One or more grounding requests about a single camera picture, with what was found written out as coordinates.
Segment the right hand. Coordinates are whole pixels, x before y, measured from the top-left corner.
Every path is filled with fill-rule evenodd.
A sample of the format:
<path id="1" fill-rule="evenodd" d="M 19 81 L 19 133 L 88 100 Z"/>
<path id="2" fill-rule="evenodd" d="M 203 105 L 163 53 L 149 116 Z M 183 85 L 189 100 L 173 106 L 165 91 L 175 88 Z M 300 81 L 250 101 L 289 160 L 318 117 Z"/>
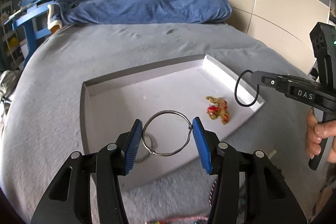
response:
<path id="1" fill-rule="evenodd" d="M 305 149 L 310 159 L 322 152 L 321 142 L 329 137 L 335 137 L 336 123 L 329 121 L 318 123 L 310 109 L 306 117 Z"/>

